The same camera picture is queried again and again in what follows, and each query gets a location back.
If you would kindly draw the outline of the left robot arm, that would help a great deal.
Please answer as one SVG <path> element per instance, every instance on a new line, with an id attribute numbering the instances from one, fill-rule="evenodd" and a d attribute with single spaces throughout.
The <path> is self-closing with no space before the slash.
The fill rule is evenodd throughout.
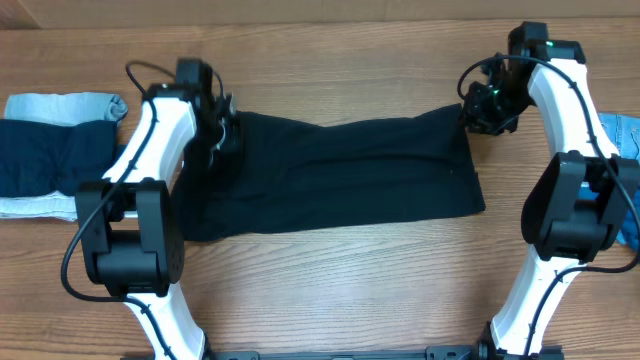
<path id="1" fill-rule="evenodd" d="M 61 263 L 68 294 L 127 306 L 143 328 L 155 359 L 211 359 L 179 280 L 184 237 L 169 185 L 177 166 L 209 175 L 242 152 L 232 94 L 220 75 L 197 58 L 181 58 L 170 83 L 141 91 L 138 126 L 115 164 L 76 195 L 79 229 Z"/>

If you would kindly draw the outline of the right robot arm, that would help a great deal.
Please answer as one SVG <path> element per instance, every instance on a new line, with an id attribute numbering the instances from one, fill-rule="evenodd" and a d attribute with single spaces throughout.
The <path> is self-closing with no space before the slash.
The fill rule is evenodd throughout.
<path id="1" fill-rule="evenodd" d="M 462 124 L 473 133 L 513 132 L 534 106 L 551 160 L 522 209 L 528 252 L 505 304 L 476 344 L 453 351 L 458 359 L 561 359 L 560 347 L 542 344 L 546 327 L 572 281 L 599 272 L 596 255 L 612 246 L 627 215 L 638 214 L 639 164 L 607 137 L 578 42 L 553 40 L 546 24 L 525 21 L 509 33 L 507 54 L 476 66 L 487 81 L 457 90 Z"/>

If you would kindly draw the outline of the black polo shirt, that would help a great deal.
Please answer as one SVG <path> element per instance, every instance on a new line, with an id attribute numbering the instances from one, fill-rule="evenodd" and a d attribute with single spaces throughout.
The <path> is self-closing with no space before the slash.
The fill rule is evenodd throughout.
<path id="1" fill-rule="evenodd" d="M 242 147 L 185 152 L 171 194 L 188 241 L 463 217 L 485 209 L 458 104 L 323 127 L 240 112 Z"/>

